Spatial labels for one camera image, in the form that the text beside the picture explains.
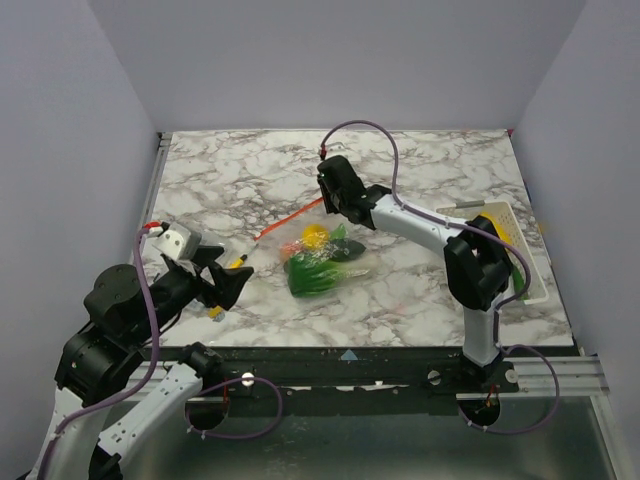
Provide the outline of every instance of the green vegetable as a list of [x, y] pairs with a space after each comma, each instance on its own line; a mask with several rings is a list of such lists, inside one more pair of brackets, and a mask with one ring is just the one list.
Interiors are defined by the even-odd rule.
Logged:
[[329, 234], [329, 240], [342, 240], [347, 236], [347, 228], [341, 223], [338, 228]]
[[367, 247], [355, 240], [343, 238], [330, 240], [327, 249], [331, 254], [331, 260], [334, 262], [349, 262], [360, 257]]
[[298, 253], [287, 262], [289, 291], [294, 297], [310, 297], [331, 290], [349, 277], [341, 264]]
[[[515, 292], [519, 292], [524, 288], [524, 278], [522, 278], [520, 270], [518, 270], [516, 267], [513, 267], [511, 278], [513, 278], [513, 290]], [[527, 295], [526, 293], [522, 295], [522, 297], [520, 297], [521, 300], [526, 300], [527, 298], [529, 298], [529, 295]]]

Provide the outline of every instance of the bolt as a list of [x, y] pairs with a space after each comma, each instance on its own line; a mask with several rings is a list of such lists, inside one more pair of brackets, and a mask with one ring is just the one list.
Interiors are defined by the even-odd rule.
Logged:
[[504, 378], [506, 378], [509, 383], [518, 383], [518, 372], [513, 369], [509, 369], [504, 372]]
[[251, 372], [245, 372], [242, 374], [242, 378], [246, 378], [247, 380], [243, 380], [242, 381], [242, 385], [244, 385], [245, 387], [249, 388], [250, 386], [253, 385], [254, 381], [253, 380], [249, 380], [251, 378], [253, 378], [253, 373]]
[[436, 370], [431, 370], [427, 374], [427, 379], [429, 380], [429, 383], [431, 383], [431, 385], [440, 385], [440, 382], [442, 381], [442, 379], [440, 378], [440, 372]]

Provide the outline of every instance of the clear plastic bag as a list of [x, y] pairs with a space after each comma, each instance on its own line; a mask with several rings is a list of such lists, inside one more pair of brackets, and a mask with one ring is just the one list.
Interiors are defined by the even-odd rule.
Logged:
[[269, 235], [269, 241], [277, 244], [294, 297], [322, 295], [376, 269], [377, 257], [350, 234], [342, 220], [328, 217], [324, 207], [318, 206]]

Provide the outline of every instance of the white marble surface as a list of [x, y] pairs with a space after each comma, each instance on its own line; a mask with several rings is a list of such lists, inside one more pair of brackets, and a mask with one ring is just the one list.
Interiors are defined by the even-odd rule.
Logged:
[[[183, 220], [228, 238], [238, 253], [264, 227], [319, 197], [317, 150], [324, 131], [205, 131], [173, 135], [153, 219]], [[504, 131], [396, 132], [401, 150], [399, 189], [435, 209], [456, 201], [504, 199], [525, 232], [550, 298], [540, 305], [508, 306], [505, 344], [570, 345], [571, 331], [542, 238]], [[344, 131], [341, 142], [365, 185], [391, 181], [391, 149], [380, 134]], [[314, 220], [337, 225], [338, 216], [315, 209]], [[294, 299], [279, 264], [284, 233], [264, 237], [248, 265], [255, 267], [236, 307], [221, 321], [190, 305], [165, 346], [201, 341], [236, 346], [459, 346], [462, 310], [450, 295], [444, 265], [406, 240], [350, 226], [379, 259], [376, 273], [312, 300]], [[161, 271], [150, 246], [148, 277]]]

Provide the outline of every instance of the white wall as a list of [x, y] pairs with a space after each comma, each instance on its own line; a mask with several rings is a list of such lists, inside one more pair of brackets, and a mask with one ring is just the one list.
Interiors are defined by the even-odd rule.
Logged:
[[640, 2], [589, 0], [514, 134], [574, 333], [640, 472]]
[[584, 0], [90, 3], [171, 131], [513, 127]]
[[126, 261], [157, 136], [86, 0], [0, 15], [0, 477], [28, 470], [82, 300]]

